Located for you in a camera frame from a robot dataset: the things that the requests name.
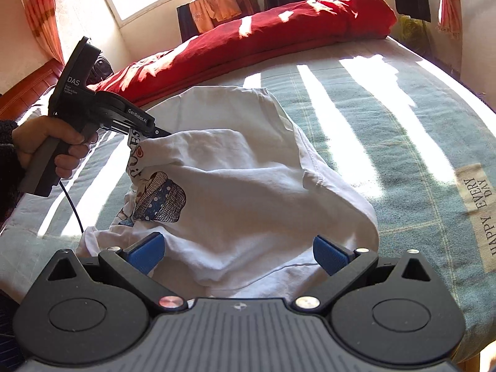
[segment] person's arm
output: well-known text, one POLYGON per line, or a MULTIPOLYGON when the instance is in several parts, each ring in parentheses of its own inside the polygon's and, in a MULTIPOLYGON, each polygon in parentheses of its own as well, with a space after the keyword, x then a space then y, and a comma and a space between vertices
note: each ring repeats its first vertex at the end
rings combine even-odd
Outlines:
POLYGON ((25 175, 29 162, 48 136, 59 138, 68 144, 67 155, 55 157, 55 173, 62 179, 71 177, 95 143, 98 135, 84 142, 84 137, 64 121, 40 116, 26 121, 19 127, 12 120, 0 121, 0 225, 8 218, 20 197, 18 186, 25 175))

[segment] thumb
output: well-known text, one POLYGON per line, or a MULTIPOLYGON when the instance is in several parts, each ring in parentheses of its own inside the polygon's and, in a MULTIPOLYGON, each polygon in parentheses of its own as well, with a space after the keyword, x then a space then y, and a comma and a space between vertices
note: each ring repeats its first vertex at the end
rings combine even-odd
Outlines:
POLYGON ((45 134, 55 137, 70 145, 81 144, 84 141, 82 134, 65 121, 56 117, 46 117, 44 122, 45 134))

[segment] red blanket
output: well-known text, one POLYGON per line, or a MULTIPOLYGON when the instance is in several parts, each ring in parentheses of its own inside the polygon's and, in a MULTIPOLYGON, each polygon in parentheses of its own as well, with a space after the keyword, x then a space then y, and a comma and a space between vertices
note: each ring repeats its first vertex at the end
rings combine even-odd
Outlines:
POLYGON ((384 0, 308 0, 222 24, 127 66, 93 89, 142 106, 272 57, 335 42, 385 38, 396 17, 384 0))

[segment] wooden headboard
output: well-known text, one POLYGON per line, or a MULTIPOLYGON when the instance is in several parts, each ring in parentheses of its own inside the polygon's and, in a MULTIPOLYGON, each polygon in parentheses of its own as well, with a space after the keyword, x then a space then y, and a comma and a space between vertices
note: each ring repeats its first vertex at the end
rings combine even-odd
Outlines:
POLYGON ((21 116, 57 83, 63 68, 58 61, 51 59, 0 96, 0 120, 15 120, 21 116))

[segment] blue gripper pad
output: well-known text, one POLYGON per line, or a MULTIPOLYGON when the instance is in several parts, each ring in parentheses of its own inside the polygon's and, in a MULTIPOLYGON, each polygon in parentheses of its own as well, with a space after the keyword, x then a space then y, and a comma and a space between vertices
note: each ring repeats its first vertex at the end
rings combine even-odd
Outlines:
POLYGON ((148 274, 164 255, 164 236, 159 232, 153 232, 124 250, 123 258, 143 274, 148 274))
POLYGON ((313 239, 313 257, 330 276, 347 266, 355 254, 337 243, 317 235, 313 239))

